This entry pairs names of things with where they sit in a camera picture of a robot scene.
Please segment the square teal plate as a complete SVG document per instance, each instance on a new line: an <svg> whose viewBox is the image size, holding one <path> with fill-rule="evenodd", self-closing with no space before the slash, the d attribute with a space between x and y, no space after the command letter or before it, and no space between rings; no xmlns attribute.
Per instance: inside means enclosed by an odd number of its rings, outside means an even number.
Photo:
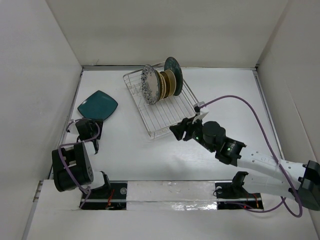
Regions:
<svg viewBox="0 0 320 240"><path fill-rule="evenodd" d="M117 109L118 102L110 95L97 90L78 107L78 112L87 119L107 120Z"/></svg>

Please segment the brown gold patterned plate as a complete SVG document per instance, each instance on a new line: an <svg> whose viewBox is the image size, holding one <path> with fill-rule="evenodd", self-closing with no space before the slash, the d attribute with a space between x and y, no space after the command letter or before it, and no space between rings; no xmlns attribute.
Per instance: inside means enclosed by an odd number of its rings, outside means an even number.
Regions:
<svg viewBox="0 0 320 240"><path fill-rule="evenodd" d="M165 98L168 98L168 94L169 94L169 91L170 91L169 78L168 78L167 74L165 73L165 71L161 71L160 73L164 76L165 81L166 81L166 94L165 94Z"/></svg>

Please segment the plain cream plate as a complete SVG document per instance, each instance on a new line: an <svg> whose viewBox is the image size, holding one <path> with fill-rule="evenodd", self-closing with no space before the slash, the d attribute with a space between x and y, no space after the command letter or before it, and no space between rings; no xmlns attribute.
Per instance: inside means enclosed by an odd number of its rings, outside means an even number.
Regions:
<svg viewBox="0 0 320 240"><path fill-rule="evenodd" d="M174 95L175 91L176 91L176 87L177 87L177 80L175 77L175 74L173 73L172 70L167 69L164 71L169 79L169 93L168 93L168 97L171 97Z"/></svg>

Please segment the blue floral white plate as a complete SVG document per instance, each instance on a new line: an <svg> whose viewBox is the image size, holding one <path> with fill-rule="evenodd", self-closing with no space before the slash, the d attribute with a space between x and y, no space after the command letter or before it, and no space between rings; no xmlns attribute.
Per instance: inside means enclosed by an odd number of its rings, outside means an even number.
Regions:
<svg viewBox="0 0 320 240"><path fill-rule="evenodd" d="M160 97L160 80L156 70L149 64L142 68L141 85L146 103L154 105Z"/></svg>

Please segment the cream plate with characters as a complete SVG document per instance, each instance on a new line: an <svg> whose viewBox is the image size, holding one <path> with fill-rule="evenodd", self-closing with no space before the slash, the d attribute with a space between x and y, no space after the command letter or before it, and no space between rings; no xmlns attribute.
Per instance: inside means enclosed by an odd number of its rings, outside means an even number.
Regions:
<svg viewBox="0 0 320 240"><path fill-rule="evenodd" d="M165 98L165 95L166 95L167 84L166 84L166 79L162 74L160 74L160 77L161 77L161 82L162 82L162 93L161 93L160 99L162 100Z"/></svg>

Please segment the round teal plate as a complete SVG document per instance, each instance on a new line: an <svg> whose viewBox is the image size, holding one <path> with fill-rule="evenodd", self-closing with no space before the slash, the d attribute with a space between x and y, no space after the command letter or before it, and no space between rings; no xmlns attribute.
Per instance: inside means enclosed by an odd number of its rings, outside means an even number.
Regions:
<svg viewBox="0 0 320 240"><path fill-rule="evenodd" d="M173 95L178 96L182 92L184 82L180 64L174 57L170 56L165 60L164 70L171 70L173 72L176 79L176 89Z"/></svg>

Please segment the yellow plate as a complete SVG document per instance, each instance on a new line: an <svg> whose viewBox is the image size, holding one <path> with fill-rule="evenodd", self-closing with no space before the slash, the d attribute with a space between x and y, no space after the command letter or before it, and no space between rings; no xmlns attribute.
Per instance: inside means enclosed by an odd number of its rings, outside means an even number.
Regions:
<svg viewBox="0 0 320 240"><path fill-rule="evenodd" d="M156 71L156 73L157 73L157 76L159 77L159 82L160 82L160 84L159 84L160 91L159 91L159 99L158 99L158 101L160 101L161 100L161 95L162 95L162 79L160 77L161 73L159 73L158 71Z"/></svg>

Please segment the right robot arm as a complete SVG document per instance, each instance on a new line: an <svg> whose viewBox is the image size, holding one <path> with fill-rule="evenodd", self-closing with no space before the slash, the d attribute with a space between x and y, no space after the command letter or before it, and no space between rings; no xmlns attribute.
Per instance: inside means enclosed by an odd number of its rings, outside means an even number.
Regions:
<svg viewBox="0 0 320 240"><path fill-rule="evenodd" d="M237 200L264 193L292 199L309 210L319 211L319 163L275 160L227 137L226 130L215 121L203 123L184 118L169 129L178 141L193 139L214 153L221 163L243 169L235 174L231 182L218 187L218 198Z"/></svg>

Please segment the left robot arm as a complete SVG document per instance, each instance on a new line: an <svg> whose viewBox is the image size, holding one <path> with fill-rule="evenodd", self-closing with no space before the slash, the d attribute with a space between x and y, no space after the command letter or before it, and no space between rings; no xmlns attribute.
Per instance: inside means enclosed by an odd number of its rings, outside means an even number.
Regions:
<svg viewBox="0 0 320 240"><path fill-rule="evenodd" d="M83 194L91 193L94 181L93 169L89 160L86 144L92 144L94 153L99 152L99 143L104 121L102 119L80 118L69 121L66 131L74 125L78 137L76 142L65 143L51 152L53 180L59 192L78 188Z"/></svg>

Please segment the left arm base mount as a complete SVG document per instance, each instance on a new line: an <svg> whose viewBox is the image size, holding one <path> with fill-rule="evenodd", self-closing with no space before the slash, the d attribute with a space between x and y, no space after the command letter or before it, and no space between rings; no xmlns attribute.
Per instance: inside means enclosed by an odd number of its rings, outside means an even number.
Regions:
<svg viewBox="0 0 320 240"><path fill-rule="evenodd" d="M127 181L111 181L110 189L100 186L91 190L89 197L82 194L79 206L82 210L126 210Z"/></svg>

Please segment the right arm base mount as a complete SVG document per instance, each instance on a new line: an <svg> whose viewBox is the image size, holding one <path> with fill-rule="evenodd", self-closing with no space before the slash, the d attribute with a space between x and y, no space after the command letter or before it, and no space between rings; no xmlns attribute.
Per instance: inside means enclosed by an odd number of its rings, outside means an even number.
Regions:
<svg viewBox="0 0 320 240"><path fill-rule="evenodd" d="M217 199L218 210L263 210L262 196L260 193L249 193L243 185L245 171L238 171L231 181L215 182L213 196Z"/></svg>

